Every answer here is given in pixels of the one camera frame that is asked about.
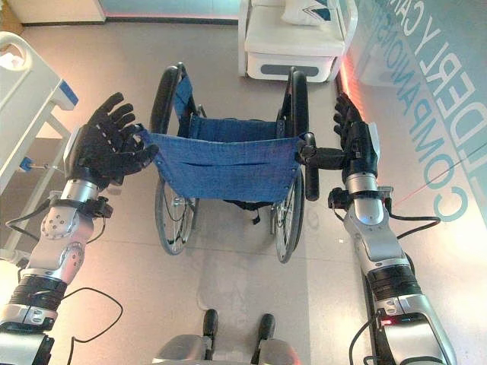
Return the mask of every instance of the glass wall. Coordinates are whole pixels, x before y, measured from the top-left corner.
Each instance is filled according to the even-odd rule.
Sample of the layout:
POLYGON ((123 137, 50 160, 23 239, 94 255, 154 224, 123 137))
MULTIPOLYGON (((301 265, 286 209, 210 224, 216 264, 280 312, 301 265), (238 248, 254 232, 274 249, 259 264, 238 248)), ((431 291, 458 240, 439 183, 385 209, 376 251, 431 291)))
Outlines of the glass wall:
POLYGON ((409 167, 400 193, 431 193, 444 221, 487 224, 487 6, 483 0, 356 0, 350 92, 409 167))
POLYGON ((237 19, 239 0, 100 0, 107 17, 237 19))

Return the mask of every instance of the gray floor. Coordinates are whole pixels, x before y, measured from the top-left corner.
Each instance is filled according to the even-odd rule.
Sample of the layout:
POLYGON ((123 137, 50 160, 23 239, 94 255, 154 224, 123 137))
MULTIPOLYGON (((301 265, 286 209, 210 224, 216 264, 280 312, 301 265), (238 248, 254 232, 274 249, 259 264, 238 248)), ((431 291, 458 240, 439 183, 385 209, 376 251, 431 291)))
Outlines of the gray floor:
MULTIPOLYGON (((205 105, 209 116, 273 120, 282 102, 284 83, 237 76, 236 27, 32 27, 23 37, 79 96, 74 112, 56 113, 71 130, 116 91, 133 103, 138 121, 148 125, 161 72, 179 61, 186 64, 196 102, 205 105)), ((331 132, 334 97, 333 84, 309 86, 310 128, 322 146, 338 146, 331 132)), ((119 191, 107 191, 113 217, 104 236, 88 247, 84 267, 68 291, 83 286, 105 290, 123 303, 125 314, 101 338, 77 345, 72 363, 148 363, 171 337, 200 333, 208 308, 216 308, 221 320, 215 359, 249 360, 259 318, 271 312, 277 318, 276 337, 294 346, 302 364, 347 363, 349 342, 366 320, 360 272, 344 229, 326 208, 328 191, 341 183, 340 173, 320 172, 320 177, 322 198, 306 203, 301 241, 286 265, 275 257, 266 210, 263 222, 253 226, 250 216, 233 205, 203 201, 186 251, 170 257, 158 245, 154 225, 155 168, 126 178, 119 191)), ((0 270, 4 300, 15 286, 15 271, 1 262, 0 270)), ((422 274, 427 286, 438 280, 434 271, 422 274)), ((444 308, 442 298, 437 289, 433 301, 440 315, 452 310, 444 308)), ((52 332, 53 363, 66 361, 72 335, 89 337, 116 314, 117 308, 96 294, 63 303, 52 332)), ((473 329, 477 343, 485 340, 484 324, 480 319, 466 327, 467 333, 473 329)), ((463 329, 448 320, 445 327, 458 342, 466 341, 463 329)), ((477 351, 475 358, 485 359, 485 350, 477 351)), ((355 362, 370 352, 365 334, 356 344, 355 362)))

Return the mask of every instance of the wheelchair handle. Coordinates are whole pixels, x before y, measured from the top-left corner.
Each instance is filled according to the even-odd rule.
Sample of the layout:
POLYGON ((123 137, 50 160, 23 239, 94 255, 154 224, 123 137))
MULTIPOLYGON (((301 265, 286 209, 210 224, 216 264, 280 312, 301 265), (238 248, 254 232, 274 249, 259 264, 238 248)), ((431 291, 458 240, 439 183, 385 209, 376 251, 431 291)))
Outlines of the wheelchair handle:
MULTIPOLYGON (((303 158, 307 153, 316 153, 317 143, 313 133, 304 134, 304 146, 300 149, 301 158, 307 162, 307 158, 303 158)), ((306 199, 315 202, 320 197, 320 175, 318 167, 311 166, 308 163, 304 168, 304 194, 306 199)))

